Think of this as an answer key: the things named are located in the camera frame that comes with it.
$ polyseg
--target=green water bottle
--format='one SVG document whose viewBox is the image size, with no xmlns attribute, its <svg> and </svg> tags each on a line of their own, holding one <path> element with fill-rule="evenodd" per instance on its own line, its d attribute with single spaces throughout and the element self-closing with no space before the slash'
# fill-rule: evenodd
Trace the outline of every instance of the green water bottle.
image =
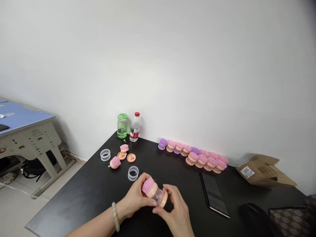
<svg viewBox="0 0 316 237">
<path fill-rule="evenodd" d="M 118 138 L 126 138 L 127 135 L 127 115 L 118 115 Z"/>
</svg>

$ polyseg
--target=smartphone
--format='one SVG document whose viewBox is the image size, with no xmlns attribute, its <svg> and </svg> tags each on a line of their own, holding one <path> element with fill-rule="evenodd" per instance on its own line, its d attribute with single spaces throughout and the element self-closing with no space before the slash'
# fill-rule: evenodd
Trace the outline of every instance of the smartphone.
<svg viewBox="0 0 316 237">
<path fill-rule="evenodd" d="M 230 218 L 221 192 L 217 186 L 215 177 L 204 174 L 200 171 L 201 180 L 207 200 L 208 207 L 217 213 Z"/>
<path fill-rule="evenodd" d="M 9 129 L 7 125 L 0 124 L 0 132 L 7 129 Z"/>
</svg>

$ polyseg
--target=bracelet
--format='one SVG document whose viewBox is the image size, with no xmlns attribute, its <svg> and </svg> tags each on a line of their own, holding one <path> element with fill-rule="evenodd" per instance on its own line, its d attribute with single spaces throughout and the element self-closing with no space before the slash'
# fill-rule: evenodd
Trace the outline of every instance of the bracelet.
<svg viewBox="0 0 316 237">
<path fill-rule="evenodd" d="M 116 232 L 119 232 L 119 220 L 118 220 L 118 215 L 116 214 L 115 202 L 112 202 L 112 208 L 113 208 L 113 217 L 114 217 L 115 229 L 116 229 Z"/>
</svg>

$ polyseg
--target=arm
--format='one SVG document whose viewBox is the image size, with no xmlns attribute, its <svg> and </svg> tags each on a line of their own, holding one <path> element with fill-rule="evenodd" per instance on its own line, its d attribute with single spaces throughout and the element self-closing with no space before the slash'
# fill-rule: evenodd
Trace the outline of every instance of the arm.
<svg viewBox="0 0 316 237">
<path fill-rule="evenodd" d="M 143 173 L 129 189 L 126 196 L 116 204 L 116 213 L 120 224 L 144 206 L 157 206 L 154 199 L 145 197 L 142 193 L 142 186 L 149 174 Z M 107 237 L 115 232 L 113 209 L 109 207 L 106 211 L 80 226 L 78 229 L 67 235 L 67 237 Z"/>
<path fill-rule="evenodd" d="M 174 205 L 174 209 L 169 213 L 161 207 L 155 207 L 152 212 L 164 219 L 174 237 L 194 237 L 189 208 L 184 202 L 179 189 L 176 186 L 164 184 L 164 191 L 171 195 L 170 200 Z"/>
</svg>

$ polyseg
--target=blue desk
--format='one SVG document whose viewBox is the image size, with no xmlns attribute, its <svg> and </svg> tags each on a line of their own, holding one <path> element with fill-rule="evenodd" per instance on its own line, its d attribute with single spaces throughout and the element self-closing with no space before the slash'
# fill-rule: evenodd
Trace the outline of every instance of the blue desk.
<svg viewBox="0 0 316 237">
<path fill-rule="evenodd" d="M 43 111 L 23 106 L 11 101 L 0 102 L 0 114 L 15 113 L 12 116 L 0 119 L 0 124 L 9 126 L 10 128 L 0 132 L 0 137 L 20 129 L 34 126 L 41 122 L 53 119 L 55 116 Z"/>
<path fill-rule="evenodd" d="M 1 101 L 5 100 L 0 100 L 0 115 L 14 115 L 0 119 L 0 124 L 10 127 L 0 132 L 0 159 L 12 155 L 27 160 L 38 159 L 51 176 L 49 181 L 33 193 L 33 196 L 38 197 L 76 161 L 66 164 L 59 151 L 61 140 L 52 123 L 54 115 L 14 102 Z M 55 169 L 47 157 L 46 152 L 49 150 L 54 154 L 60 170 Z"/>
</svg>

